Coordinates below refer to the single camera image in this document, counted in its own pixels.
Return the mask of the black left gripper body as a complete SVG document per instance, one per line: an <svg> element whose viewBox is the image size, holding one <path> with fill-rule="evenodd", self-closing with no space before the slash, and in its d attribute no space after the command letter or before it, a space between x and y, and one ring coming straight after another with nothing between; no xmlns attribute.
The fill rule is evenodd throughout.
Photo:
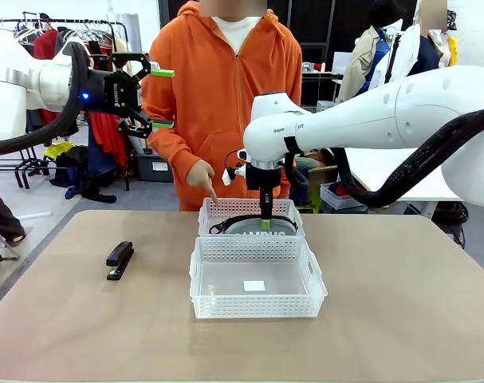
<svg viewBox="0 0 484 383"><path fill-rule="evenodd" d="M142 110L139 90L138 78L124 71L90 69L81 90L82 108L85 112L134 116Z"/></svg>

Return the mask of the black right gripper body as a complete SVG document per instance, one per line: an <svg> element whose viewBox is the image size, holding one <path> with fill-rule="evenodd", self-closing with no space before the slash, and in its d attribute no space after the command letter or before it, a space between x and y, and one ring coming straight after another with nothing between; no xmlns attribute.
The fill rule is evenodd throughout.
<svg viewBox="0 0 484 383"><path fill-rule="evenodd" d="M281 183L281 168L260 169L252 164L246 165L246 187L251 191L273 190Z"/></svg>

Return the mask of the person's right hand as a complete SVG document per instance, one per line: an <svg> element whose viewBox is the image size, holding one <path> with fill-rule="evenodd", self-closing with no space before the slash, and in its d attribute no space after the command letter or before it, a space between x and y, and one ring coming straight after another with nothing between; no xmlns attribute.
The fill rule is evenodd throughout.
<svg viewBox="0 0 484 383"><path fill-rule="evenodd" d="M197 161L186 175L189 187L201 189L214 203L217 203L218 197L213 187L213 179L214 169L205 160Z"/></svg>

